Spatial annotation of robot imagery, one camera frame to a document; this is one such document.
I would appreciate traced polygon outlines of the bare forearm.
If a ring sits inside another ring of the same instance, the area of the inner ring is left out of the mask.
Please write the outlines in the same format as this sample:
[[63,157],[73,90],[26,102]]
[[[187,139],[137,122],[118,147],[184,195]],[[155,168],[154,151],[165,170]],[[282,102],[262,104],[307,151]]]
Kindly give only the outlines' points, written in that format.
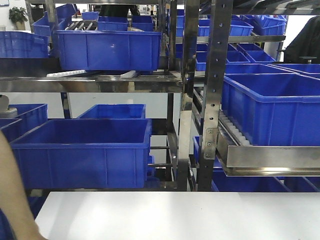
[[29,207],[12,149],[0,134],[0,209],[18,240],[44,240]]

